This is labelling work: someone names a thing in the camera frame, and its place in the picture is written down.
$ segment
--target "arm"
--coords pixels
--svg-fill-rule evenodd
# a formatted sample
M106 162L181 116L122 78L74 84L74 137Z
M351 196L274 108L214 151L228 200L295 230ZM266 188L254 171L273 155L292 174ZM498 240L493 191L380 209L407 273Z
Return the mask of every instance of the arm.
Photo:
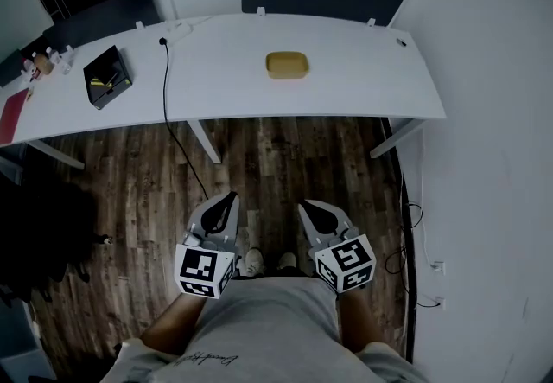
M142 334L140 340L149 348L167 354L184 353L201 310L204 297L180 294L163 314Z
M382 332L371 315L366 293L361 289L340 294L342 344L354 354L373 342L384 342Z
M366 293L361 289L340 295L342 344L363 361L383 381L428 383L413 365L390 346L371 315Z

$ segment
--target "small bottle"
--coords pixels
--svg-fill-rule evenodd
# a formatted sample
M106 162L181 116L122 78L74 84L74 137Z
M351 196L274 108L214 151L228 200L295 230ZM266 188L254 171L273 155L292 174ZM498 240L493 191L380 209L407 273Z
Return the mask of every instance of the small bottle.
M46 54L48 55L48 58L54 65L57 65L61 61L60 53L58 53L55 49L52 49L52 47L46 48Z
M60 56L60 64L61 64L61 71L64 74L69 73L71 71L71 59L73 58L74 50L71 48L71 45L67 45L67 52L65 55Z
M46 75L52 73L52 70L54 69L54 65L52 64L51 61L48 60L46 55L37 54L36 52L34 52L33 59L35 62L35 66L41 70L41 73L44 73Z
M32 87L33 81L35 80L33 77L33 74L30 71L23 71L23 70L21 70L21 74L23 78L19 87L22 89Z
M23 67L26 69L27 73L31 75L31 77L35 80L40 79L42 77L41 70L35 66L35 64L30 61L29 59L25 59L23 61Z
M61 71L63 74L68 74L69 71L71 71L71 64L65 60L65 58L60 57L60 65L61 65Z
M33 62L29 59L23 59L23 67L25 68L25 72L27 72L31 67L33 66Z

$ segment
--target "power outlet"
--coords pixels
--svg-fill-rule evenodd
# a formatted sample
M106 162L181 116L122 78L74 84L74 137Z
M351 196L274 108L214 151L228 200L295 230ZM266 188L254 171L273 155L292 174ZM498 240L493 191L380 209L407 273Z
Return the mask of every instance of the power outlet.
M444 297L436 297L434 300L435 300L436 303L440 304L440 306L438 306L438 308L440 308L442 310L446 310L446 299Z
M432 270L436 274L442 274L443 276L446 275L446 262L442 261L436 261L432 264Z

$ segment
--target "black and white marker cube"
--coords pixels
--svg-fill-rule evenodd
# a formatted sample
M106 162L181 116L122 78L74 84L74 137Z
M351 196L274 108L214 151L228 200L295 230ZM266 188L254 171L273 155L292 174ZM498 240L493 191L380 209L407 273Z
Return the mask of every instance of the black and white marker cube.
M235 255L232 252L177 245L175 281L181 292L220 298L234 274L235 263Z
M376 258L366 235L315 253L317 273L337 292L372 280Z

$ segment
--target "white desk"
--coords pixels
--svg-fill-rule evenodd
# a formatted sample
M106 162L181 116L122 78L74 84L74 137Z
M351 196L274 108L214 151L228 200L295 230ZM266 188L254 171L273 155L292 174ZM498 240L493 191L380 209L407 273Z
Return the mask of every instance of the white desk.
M37 141L103 128L163 121L162 84L169 40L168 119L188 121L220 163L206 118L372 116L411 118L371 153L379 156L422 125L445 118L428 69L408 33L312 16L236 14L166 22L126 31L77 48L73 69L39 80L23 107L13 143L27 142L60 160L82 163ZM406 47L397 42L401 39ZM122 52L133 85L103 110L87 98L82 68L112 45ZM309 73L273 80L265 69L272 51L301 51ZM0 90L0 110L19 80Z

